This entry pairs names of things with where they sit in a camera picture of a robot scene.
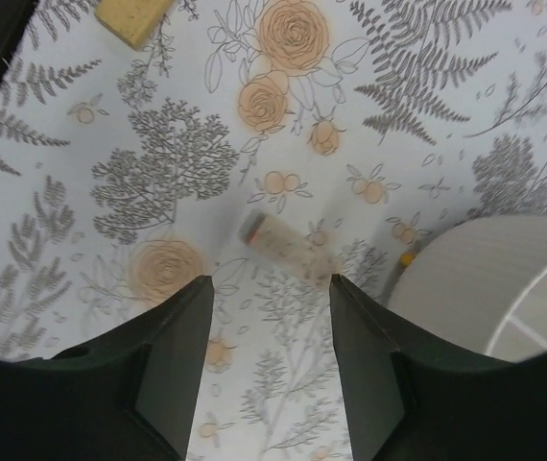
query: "round object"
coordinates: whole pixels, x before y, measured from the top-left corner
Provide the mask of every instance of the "round object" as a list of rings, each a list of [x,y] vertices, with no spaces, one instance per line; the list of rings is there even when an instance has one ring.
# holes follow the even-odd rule
[[[397,223],[392,227],[392,236],[400,238],[408,227],[404,223]]]
[[[291,174],[284,179],[284,189],[288,192],[296,191],[301,184],[299,176]]]
[[[365,198],[369,204],[377,204],[384,196],[385,188],[380,181],[370,182],[365,191]]]
[[[214,423],[205,423],[199,428],[199,436],[203,439],[213,437],[218,432],[218,426]]]
[[[363,178],[354,180],[354,182],[352,183],[352,193],[355,195],[363,194],[367,188],[368,188],[368,182],[364,180]]]
[[[503,360],[546,352],[547,217],[498,216],[447,231],[404,271],[388,308]]]
[[[82,108],[78,112],[78,120],[85,125],[88,125],[94,121],[94,112],[88,108]]]
[[[416,230],[412,228],[407,228],[406,230],[401,232],[401,236],[399,237],[399,240],[401,240],[401,243],[410,245],[416,240]]]
[[[408,267],[410,264],[412,264],[412,261],[414,261],[416,258],[416,253],[404,253],[400,258],[399,262],[402,266]]]
[[[284,191],[284,177],[279,171],[270,171],[265,177],[265,190],[277,195]]]

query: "wine cork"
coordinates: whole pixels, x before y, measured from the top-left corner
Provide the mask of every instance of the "wine cork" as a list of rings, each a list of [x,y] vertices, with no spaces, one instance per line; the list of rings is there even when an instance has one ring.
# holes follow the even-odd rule
[[[325,248],[314,245],[268,214],[259,213],[250,219],[250,230],[243,238],[249,247],[285,272],[321,290],[326,290],[331,276],[342,269]]]
[[[103,0],[94,15],[112,33],[139,50],[173,0]]]

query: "white round container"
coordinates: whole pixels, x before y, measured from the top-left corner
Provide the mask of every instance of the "white round container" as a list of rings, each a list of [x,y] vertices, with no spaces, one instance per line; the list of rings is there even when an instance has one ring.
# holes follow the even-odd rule
[[[519,361],[547,350],[547,217],[464,223],[406,269],[389,308],[471,351]]]

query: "yellow sponge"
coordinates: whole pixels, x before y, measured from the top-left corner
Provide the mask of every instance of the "yellow sponge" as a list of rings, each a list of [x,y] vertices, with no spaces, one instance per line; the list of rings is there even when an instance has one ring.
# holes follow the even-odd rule
[[[95,16],[131,48],[139,50],[173,0],[103,0]]]

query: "floral tablecloth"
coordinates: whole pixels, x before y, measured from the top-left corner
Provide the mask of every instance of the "floral tablecloth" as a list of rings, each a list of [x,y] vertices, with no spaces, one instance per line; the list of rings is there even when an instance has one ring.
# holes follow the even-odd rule
[[[352,459],[326,293],[239,228],[379,298],[417,241],[547,213],[547,0],[177,0],[140,52],[97,3],[41,0],[0,88],[0,358],[212,274],[188,459]]]

